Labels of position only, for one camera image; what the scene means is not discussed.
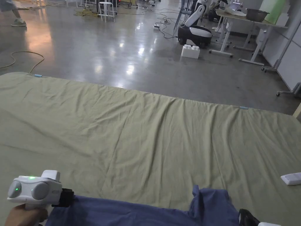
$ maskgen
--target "white robot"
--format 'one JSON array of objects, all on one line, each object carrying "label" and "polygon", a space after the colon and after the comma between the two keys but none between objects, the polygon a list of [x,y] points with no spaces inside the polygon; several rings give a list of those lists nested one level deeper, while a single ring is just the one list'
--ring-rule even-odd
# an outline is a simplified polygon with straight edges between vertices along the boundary
[{"label": "white robot", "polygon": [[60,172],[56,170],[45,170],[40,177],[19,176],[9,187],[7,200],[25,203],[26,210],[47,208],[47,205],[68,207],[74,192],[62,188],[59,180]]},{"label": "white robot", "polygon": [[207,0],[198,0],[195,12],[178,29],[178,41],[185,45],[187,39],[191,40],[196,46],[203,48],[211,43],[212,33],[209,29],[193,25],[199,18],[203,17],[206,10]]}]

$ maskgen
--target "green board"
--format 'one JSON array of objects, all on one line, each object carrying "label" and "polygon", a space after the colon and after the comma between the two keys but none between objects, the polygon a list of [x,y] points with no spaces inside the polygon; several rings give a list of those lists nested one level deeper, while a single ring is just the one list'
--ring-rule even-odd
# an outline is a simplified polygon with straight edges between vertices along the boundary
[{"label": "green board", "polygon": [[285,1],[286,0],[265,0],[260,8],[260,10],[270,13],[265,17],[265,20],[272,24],[276,24],[282,12]]}]

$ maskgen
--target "sneaker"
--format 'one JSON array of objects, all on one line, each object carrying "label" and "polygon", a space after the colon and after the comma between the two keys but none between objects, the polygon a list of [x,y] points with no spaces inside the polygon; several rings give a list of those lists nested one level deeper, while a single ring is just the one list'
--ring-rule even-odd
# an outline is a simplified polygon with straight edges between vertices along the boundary
[{"label": "sneaker", "polygon": [[15,19],[14,23],[11,24],[13,27],[26,27],[26,22],[22,19]]}]

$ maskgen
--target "hand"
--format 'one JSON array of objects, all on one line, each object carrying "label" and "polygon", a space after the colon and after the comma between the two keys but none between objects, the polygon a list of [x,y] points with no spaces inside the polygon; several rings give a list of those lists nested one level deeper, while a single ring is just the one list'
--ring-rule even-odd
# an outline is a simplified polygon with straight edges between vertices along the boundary
[{"label": "hand", "polygon": [[43,222],[48,217],[46,209],[25,210],[25,204],[11,209],[5,226],[34,226],[39,221]]}]

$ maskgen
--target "white desk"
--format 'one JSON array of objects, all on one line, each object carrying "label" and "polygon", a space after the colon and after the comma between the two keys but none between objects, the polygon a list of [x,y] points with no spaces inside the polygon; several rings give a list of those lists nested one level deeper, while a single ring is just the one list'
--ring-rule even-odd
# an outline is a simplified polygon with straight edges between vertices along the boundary
[{"label": "white desk", "polygon": [[273,30],[274,27],[287,28],[287,27],[283,27],[283,26],[278,26],[278,25],[271,24],[270,22],[267,22],[265,20],[263,22],[250,21],[246,17],[234,16],[234,15],[231,15],[229,13],[226,13],[224,10],[221,10],[221,9],[217,9],[216,10],[216,14],[225,18],[224,19],[224,24],[222,26],[221,35],[224,34],[224,32],[225,32],[225,27],[227,25],[227,22],[229,23],[229,27],[228,27],[228,31],[227,31],[226,37],[224,39],[224,42],[223,42],[221,50],[217,51],[217,50],[210,49],[209,53],[215,52],[215,53],[219,53],[219,54],[223,54],[223,55],[228,55],[228,56],[230,56],[230,58],[232,58],[233,54],[229,53],[229,52],[225,52],[225,48],[226,48],[226,45],[227,45],[227,41],[229,39],[229,35],[230,35],[230,32],[231,32],[233,21],[234,20],[245,20],[245,21],[248,21],[248,22],[252,22],[253,26],[252,26],[252,29],[250,30],[249,34],[248,34],[248,37],[247,37],[247,39],[245,41],[244,46],[243,47],[236,47],[237,49],[244,49],[244,50],[249,50],[249,51],[251,50],[251,49],[247,49],[246,46],[247,46],[247,44],[248,44],[248,42],[250,40],[250,37],[252,35],[253,29],[254,29],[255,26],[259,26],[260,28],[264,29],[265,32],[262,35],[262,37],[260,38],[259,44],[257,45],[257,48],[255,49],[253,57],[251,58],[251,60],[239,59],[239,61],[243,61],[243,62],[247,62],[247,63],[251,63],[251,64],[257,64],[257,65],[261,65],[261,66],[264,66],[264,64],[255,62],[255,59],[256,59],[256,57],[258,55],[259,50],[262,47],[262,44],[266,43],[266,41],[267,41],[267,39],[268,39],[268,37],[269,37],[269,35],[270,35],[270,33],[271,33],[271,31]]}]

